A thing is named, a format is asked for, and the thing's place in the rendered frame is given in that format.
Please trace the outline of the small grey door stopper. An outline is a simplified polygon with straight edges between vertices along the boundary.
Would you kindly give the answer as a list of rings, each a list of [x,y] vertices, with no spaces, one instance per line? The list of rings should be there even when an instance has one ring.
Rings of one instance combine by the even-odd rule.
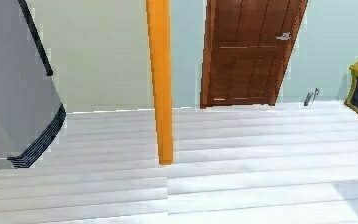
[[[308,106],[310,102],[313,102],[316,96],[319,94],[319,89],[316,88],[313,92],[309,92],[304,100],[304,105]]]

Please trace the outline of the orange post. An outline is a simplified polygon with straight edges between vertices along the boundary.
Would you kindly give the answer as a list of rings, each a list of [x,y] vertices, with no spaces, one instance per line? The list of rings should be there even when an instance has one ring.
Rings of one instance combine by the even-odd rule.
[[[160,165],[173,163],[169,0],[146,0]]]

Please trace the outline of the brown wooden door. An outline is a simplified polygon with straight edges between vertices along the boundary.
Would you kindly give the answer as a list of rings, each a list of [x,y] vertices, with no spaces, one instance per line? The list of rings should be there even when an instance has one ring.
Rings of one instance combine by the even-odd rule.
[[[275,105],[307,3],[207,0],[200,107]]]

